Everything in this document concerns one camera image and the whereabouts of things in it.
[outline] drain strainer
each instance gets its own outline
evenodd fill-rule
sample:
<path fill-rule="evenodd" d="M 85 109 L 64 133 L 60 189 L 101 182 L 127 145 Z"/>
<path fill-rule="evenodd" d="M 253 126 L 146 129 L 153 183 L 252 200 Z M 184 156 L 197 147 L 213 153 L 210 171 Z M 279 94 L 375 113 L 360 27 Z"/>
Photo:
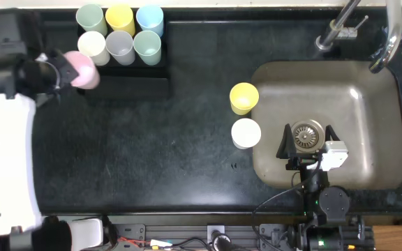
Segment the drain strainer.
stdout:
<path fill-rule="evenodd" d="M 322 126 L 314 121 L 299 121 L 291 127 L 297 150 L 315 152 L 325 143 L 325 132 Z"/>

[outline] wooden surface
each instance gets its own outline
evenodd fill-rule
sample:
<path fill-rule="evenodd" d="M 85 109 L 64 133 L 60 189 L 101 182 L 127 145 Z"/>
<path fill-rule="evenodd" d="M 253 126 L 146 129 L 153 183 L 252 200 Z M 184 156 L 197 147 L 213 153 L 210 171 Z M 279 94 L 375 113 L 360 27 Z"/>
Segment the wooden surface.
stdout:
<path fill-rule="evenodd" d="M 377 251 L 402 251 L 402 226 L 374 226 Z"/>

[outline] sink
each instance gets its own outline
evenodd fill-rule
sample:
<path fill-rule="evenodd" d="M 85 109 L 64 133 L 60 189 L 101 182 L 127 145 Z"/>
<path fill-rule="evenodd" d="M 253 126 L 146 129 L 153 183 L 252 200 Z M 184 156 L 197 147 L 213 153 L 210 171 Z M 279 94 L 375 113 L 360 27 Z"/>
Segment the sink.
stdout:
<path fill-rule="evenodd" d="M 312 132 L 307 139 L 311 142 L 297 140 L 300 149 L 321 147 L 321 128 L 328 125 L 348 148 L 342 167 L 328 173 L 331 185 L 389 189 L 402 184 L 401 106 L 388 69 L 372 74 L 369 62 L 359 61 L 270 62 L 256 70 L 252 83 L 260 100 L 251 116 L 262 130 L 253 148 L 253 166 L 263 182 L 276 188 L 291 186 L 294 171 L 285 170 L 287 160 L 276 158 L 283 129 L 287 123 L 311 121 L 316 123 L 313 129 L 308 124 L 306 130 L 300 127 Z"/>

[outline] cup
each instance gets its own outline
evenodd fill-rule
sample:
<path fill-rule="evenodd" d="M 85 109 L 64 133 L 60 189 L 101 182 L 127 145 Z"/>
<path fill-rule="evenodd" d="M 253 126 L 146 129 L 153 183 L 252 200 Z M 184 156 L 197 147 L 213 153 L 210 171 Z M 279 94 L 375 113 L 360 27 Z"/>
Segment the cup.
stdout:
<path fill-rule="evenodd" d="M 238 149 L 254 147 L 262 137 L 260 126 L 252 119 L 237 120 L 232 126 L 231 134 Z"/>
<path fill-rule="evenodd" d="M 103 18 L 103 10 L 96 4 L 82 6 L 77 10 L 75 19 L 85 31 L 97 31 L 104 36 L 108 32 L 105 18 Z"/>
<path fill-rule="evenodd" d="M 71 51 L 64 54 L 64 57 L 78 72 L 70 84 L 80 89 L 94 89 L 101 80 L 94 62 L 88 57 L 77 51 Z"/>
<path fill-rule="evenodd" d="M 134 50 L 149 66 L 154 66 L 161 60 L 161 38 L 153 31 L 141 31 L 133 41 Z"/>
<path fill-rule="evenodd" d="M 135 60 L 133 38 L 126 31 L 113 31 L 108 35 L 106 50 L 123 66 L 130 65 Z"/>
<path fill-rule="evenodd" d="M 143 31 L 154 31 L 160 37 L 164 34 L 164 12 L 159 6 L 143 6 L 136 13 L 137 23 Z"/>
<path fill-rule="evenodd" d="M 232 111 L 238 115 L 250 112 L 258 103 L 258 98 L 256 87 L 249 83 L 236 84 L 229 95 Z"/>
<path fill-rule="evenodd" d="M 97 66 L 104 66 L 110 61 L 105 45 L 105 38 L 97 31 L 83 33 L 77 42 L 79 52 L 89 56 Z"/>
<path fill-rule="evenodd" d="M 128 4 L 111 6 L 106 11 L 106 21 L 115 31 L 126 31 L 131 36 L 136 32 L 133 11 Z"/>

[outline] countertop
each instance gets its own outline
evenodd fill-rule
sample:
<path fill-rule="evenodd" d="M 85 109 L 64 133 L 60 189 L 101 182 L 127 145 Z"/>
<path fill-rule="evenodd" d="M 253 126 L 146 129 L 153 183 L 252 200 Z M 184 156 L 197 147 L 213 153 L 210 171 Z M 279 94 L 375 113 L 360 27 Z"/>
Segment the countertop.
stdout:
<path fill-rule="evenodd" d="M 282 191 L 255 174 L 252 150 L 230 136 L 240 116 L 228 94 L 270 61 L 370 61 L 382 41 L 384 8 L 356 40 L 318 54 L 313 41 L 338 9 L 166 9 L 172 95 L 157 101 L 87 100 L 75 90 L 39 107 L 33 127 L 36 196 L 43 213 L 248 213 Z M 49 46 L 77 48 L 74 10 L 42 10 Z M 402 48 L 389 68 L 399 83 Z M 402 213 L 402 186 L 350 190 L 351 213 Z M 268 210 L 300 214 L 296 193 Z"/>

